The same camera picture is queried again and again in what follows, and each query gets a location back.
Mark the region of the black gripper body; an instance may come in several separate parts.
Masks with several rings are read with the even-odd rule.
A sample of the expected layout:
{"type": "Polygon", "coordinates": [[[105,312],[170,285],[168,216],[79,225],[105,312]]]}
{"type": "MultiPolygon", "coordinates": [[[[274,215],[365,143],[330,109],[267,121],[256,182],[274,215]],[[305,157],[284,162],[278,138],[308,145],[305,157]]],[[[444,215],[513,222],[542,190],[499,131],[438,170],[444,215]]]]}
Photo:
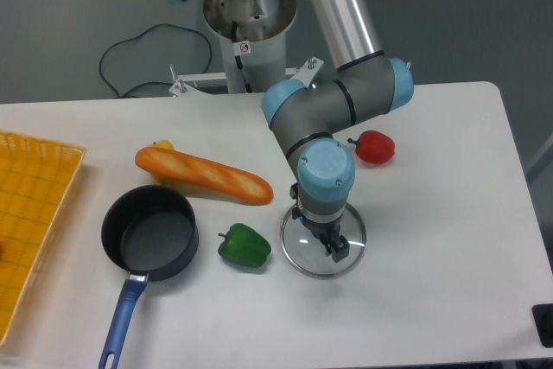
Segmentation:
{"type": "Polygon", "coordinates": [[[323,202],[309,195],[300,184],[293,184],[289,193],[295,202],[291,208],[292,220],[300,220],[322,243],[337,243],[340,240],[345,198],[323,202]]]}

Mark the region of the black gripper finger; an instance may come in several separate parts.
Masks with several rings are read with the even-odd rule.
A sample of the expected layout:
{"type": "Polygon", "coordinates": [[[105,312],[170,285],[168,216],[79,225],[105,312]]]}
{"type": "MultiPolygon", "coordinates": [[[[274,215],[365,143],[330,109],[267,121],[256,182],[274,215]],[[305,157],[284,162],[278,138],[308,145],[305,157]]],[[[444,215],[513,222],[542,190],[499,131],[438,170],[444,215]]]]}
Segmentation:
{"type": "Polygon", "coordinates": [[[329,238],[325,238],[323,244],[326,255],[330,256],[334,262],[340,262],[348,257],[348,240],[343,235],[331,235],[329,238]]]}

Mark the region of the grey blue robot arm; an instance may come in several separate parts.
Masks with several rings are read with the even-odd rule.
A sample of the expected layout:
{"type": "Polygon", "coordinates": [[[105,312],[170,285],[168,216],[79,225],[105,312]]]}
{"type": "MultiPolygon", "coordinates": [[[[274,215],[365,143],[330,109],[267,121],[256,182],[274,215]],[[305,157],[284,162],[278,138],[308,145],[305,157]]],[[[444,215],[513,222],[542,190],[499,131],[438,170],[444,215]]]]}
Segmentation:
{"type": "Polygon", "coordinates": [[[285,75],[296,0],[202,1],[204,19],[219,37],[229,92],[263,94],[267,124],[297,180],[294,215],[342,261],[349,243],[340,225],[354,170],[334,133],[407,104],[414,93],[409,68],[385,56],[364,0],[311,0],[337,71],[317,88],[308,70],[285,75]]]}

